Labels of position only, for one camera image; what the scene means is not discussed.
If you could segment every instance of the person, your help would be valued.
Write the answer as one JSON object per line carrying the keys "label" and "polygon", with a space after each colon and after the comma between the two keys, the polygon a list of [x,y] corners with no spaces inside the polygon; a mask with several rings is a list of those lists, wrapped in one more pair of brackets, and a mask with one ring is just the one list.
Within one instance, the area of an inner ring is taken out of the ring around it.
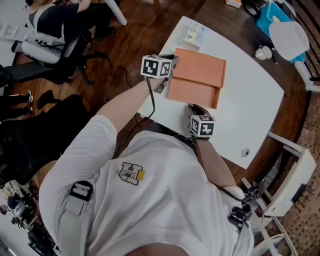
{"label": "person", "polygon": [[31,94],[30,90],[26,91],[26,95],[9,95],[9,96],[0,96],[0,122],[6,119],[18,118],[23,115],[32,114],[32,107],[24,107],[24,108],[9,108],[14,105],[18,105],[21,103],[32,103],[34,101],[34,97]]}
{"label": "person", "polygon": [[21,192],[17,182],[11,181],[8,182],[2,189],[2,196],[7,201],[7,205],[2,204],[0,206],[0,213],[6,215],[7,212],[14,212],[17,205],[20,204],[20,210],[24,211],[25,205],[21,201]]}
{"label": "person", "polygon": [[[151,79],[152,90],[161,81]],[[67,253],[68,246],[71,250],[85,247],[88,256],[233,254],[240,230],[228,215],[241,203],[213,183],[238,198],[244,193],[215,150],[209,156],[213,168],[207,173],[193,149],[182,140],[147,129],[112,159],[117,133],[148,95],[147,83],[142,81],[106,103],[45,177],[39,191],[39,209],[64,255],[72,255]],[[72,185],[76,183],[77,187],[81,181],[92,184],[93,192],[88,204],[82,205],[91,215],[85,215],[78,225],[75,221],[82,208],[69,194]],[[249,255],[253,235],[248,230]],[[75,236],[85,242],[71,246]]]}
{"label": "person", "polygon": [[[30,6],[28,19],[34,26],[37,11],[57,0],[25,0]],[[108,27],[112,18],[112,11],[106,3],[91,3],[91,0],[80,0],[79,3],[57,4],[49,7],[41,14],[37,30],[40,33],[61,38],[62,24],[64,24],[64,40],[66,43],[76,38],[81,31],[90,30],[96,25],[94,39],[100,41],[115,33],[114,27]]]}

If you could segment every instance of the blue box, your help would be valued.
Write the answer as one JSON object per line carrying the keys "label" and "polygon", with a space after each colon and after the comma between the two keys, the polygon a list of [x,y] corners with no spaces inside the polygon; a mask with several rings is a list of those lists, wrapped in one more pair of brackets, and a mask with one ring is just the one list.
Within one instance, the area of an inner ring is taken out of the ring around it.
{"label": "blue box", "polygon": [[[274,22],[291,22],[291,19],[284,13],[283,10],[279,8],[273,1],[269,4],[265,5],[260,9],[261,16],[256,22],[256,26],[261,29],[269,38],[269,27]],[[294,63],[297,61],[304,62],[305,61],[305,53],[295,57],[290,60],[290,63]]]}

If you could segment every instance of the white plastic object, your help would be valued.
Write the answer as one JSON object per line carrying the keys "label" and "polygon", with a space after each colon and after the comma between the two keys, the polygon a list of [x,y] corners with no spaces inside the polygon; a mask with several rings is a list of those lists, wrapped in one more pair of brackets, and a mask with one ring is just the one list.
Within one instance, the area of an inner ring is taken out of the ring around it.
{"label": "white plastic object", "polygon": [[41,63],[56,64],[60,60],[59,54],[53,52],[53,50],[27,41],[22,43],[22,50],[23,53],[35,58]]}
{"label": "white plastic object", "polygon": [[275,49],[287,61],[304,53],[310,47],[306,32],[295,21],[272,23],[269,34]]}
{"label": "white plastic object", "polygon": [[250,148],[248,148],[248,147],[241,151],[241,156],[243,158],[246,158],[249,154],[250,154]]}
{"label": "white plastic object", "polygon": [[259,60],[268,60],[272,57],[272,51],[268,46],[264,46],[256,50],[255,57]]}
{"label": "white plastic object", "polygon": [[306,64],[302,61],[296,61],[294,63],[294,67],[299,72],[300,76],[302,77],[302,80],[305,84],[305,86],[314,86],[315,83],[313,81],[310,81],[310,78],[312,77],[309,70],[306,67]]}

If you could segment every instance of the white tabletop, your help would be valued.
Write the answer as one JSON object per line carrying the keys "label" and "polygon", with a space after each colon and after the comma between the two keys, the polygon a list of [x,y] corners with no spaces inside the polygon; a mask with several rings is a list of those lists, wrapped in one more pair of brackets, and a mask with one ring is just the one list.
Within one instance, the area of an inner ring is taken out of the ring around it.
{"label": "white tabletop", "polygon": [[[182,48],[179,44],[185,25],[191,21],[181,18],[160,54],[174,54],[176,48]],[[246,169],[270,130],[284,91],[254,59],[211,29],[199,52],[226,60],[224,87],[217,110],[206,108],[216,119],[210,142],[222,157]],[[154,93],[155,112],[151,119],[189,137],[187,104],[167,99],[168,93],[169,87],[162,94]],[[138,113],[149,116],[152,110],[149,97]],[[246,148],[250,153],[242,157],[242,150]]]}

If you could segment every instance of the white cup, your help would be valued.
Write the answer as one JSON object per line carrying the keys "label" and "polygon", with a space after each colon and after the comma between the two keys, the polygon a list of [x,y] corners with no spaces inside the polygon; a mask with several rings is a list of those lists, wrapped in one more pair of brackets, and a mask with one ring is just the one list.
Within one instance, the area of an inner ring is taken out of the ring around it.
{"label": "white cup", "polygon": [[268,46],[264,46],[256,50],[255,57],[259,60],[267,60],[272,57],[272,52]]}

